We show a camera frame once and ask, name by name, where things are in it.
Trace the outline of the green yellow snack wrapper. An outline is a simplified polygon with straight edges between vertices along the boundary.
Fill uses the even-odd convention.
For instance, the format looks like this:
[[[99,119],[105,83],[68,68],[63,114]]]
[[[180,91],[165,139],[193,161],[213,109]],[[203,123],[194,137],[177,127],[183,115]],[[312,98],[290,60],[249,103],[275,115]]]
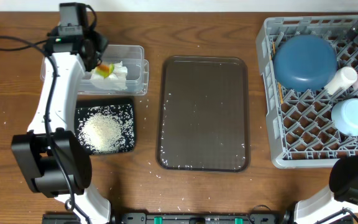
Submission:
[[[95,72],[102,76],[103,78],[107,78],[110,76],[114,71],[114,64],[110,63],[108,65],[106,64],[100,64],[95,68]]]

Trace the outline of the white napkin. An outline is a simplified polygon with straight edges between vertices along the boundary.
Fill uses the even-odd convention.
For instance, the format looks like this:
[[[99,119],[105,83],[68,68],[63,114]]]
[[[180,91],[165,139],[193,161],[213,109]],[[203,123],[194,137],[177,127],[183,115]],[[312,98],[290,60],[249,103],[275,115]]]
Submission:
[[[114,71],[107,78],[103,78],[95,72],[95,69],[91,71],[90,82],[97,88],[102,90],[114,90],[121,91],[126,90],[126,80],[128,74],[128,68],[123,66],[123,62],[113,63]]]

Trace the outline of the cream white cup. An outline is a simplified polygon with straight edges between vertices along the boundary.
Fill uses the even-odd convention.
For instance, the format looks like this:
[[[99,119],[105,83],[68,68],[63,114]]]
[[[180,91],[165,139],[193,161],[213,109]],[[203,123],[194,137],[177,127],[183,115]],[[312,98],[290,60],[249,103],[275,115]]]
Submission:
[[[346,90],[358,79],[358,73],[352,67],[340,68],[333,79],[324,87],[329,95],[335,94],[339,89]]]

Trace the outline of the dark blue plate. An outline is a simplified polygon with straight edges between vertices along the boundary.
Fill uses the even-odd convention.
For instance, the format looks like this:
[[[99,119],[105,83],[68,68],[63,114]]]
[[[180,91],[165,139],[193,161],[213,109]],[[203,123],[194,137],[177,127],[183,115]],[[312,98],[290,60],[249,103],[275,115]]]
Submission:
[[[337,71],[330,43],[315,35],[298,35],[286,41],[273,57],[275,79],[298,92],[322,89]]]

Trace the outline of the light blue bowl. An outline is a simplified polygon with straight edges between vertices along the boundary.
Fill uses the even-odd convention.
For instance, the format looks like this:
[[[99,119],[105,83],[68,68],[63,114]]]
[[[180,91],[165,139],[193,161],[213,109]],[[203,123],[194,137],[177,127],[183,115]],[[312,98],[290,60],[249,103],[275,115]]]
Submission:
[[[334,127],[348,136],[358,136],[358,99],[348,99],[335,104],[331,119]]]

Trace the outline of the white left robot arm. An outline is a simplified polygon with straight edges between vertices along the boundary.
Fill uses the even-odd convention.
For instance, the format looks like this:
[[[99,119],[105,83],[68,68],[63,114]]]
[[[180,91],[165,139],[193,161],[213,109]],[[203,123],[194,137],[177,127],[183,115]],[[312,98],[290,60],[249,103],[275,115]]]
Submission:
[[[92,184],[90,155],[75,136],[79,85],[108,46],[95,27],[61,22],[51,32],[37,111],[26,134],[13,136],[11,149],[32,192],[64,203],[82,223],[109,223],[111,203]]]

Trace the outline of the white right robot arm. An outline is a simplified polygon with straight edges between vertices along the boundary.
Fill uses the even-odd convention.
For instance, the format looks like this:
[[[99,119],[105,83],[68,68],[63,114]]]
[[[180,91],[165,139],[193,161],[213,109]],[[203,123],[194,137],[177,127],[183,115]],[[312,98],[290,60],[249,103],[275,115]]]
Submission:
[[[358,156],[338,160],[329,185],[288,209],[282,223],[332,223],[351,216],[358,218]]]

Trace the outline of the grey dishwasher rack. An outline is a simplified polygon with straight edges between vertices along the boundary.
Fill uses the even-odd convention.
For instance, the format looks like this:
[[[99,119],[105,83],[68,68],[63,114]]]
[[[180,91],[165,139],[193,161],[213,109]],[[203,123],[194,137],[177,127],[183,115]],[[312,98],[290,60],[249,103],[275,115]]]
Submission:
[[[316,35],[333,47],[339,67],[358,72],[358,45],[346,34],[358,15],[269,17],[256,37],[259,71],[267,101],[267,131],[270,155],[279,169],[332,167],[343,157],[358,155],[358,136],[345,135],[334,127],[331,111],[336,103],[358,98],[349,87],[332,96],[325,90],[297,92],[282,86],[280,105],[273,56],[289,39],[301,34]]]

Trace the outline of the clear plastic bin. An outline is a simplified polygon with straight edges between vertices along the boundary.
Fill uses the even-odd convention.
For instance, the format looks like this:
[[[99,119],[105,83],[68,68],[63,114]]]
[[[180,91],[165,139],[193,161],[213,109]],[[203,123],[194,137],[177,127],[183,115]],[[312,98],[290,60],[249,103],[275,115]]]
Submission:
[[[42,78],[46,91],[50,90],[54,71],[57,79],[54,90],[63,95],[145,95],[149,82],[149,62],[144,48],[139,45],[109,45],[101,63],[119,63],[128,68],[126,90],[102,90],[91,82],[91,71],[86,72],[80,55],[68,52],[54,53],[42,65]]]

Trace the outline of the brown serving tray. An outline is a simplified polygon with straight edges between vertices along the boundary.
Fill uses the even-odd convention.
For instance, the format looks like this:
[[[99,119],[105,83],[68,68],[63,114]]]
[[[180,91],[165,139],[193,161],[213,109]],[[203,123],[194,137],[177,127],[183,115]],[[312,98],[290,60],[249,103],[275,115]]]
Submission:
[[[250,164],[247,65],[172,56],[163,65],[156,160],[168,170],[241,172]]]

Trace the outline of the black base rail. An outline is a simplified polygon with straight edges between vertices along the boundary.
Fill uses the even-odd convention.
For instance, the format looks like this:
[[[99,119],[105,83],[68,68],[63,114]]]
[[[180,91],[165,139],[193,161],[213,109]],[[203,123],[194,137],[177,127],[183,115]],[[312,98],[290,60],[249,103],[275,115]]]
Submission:
[[[280,219],[277,215],[255,213],[251,215],[166,215],[125,213],[120,218],[113,218],[114,224],[277,224]]]

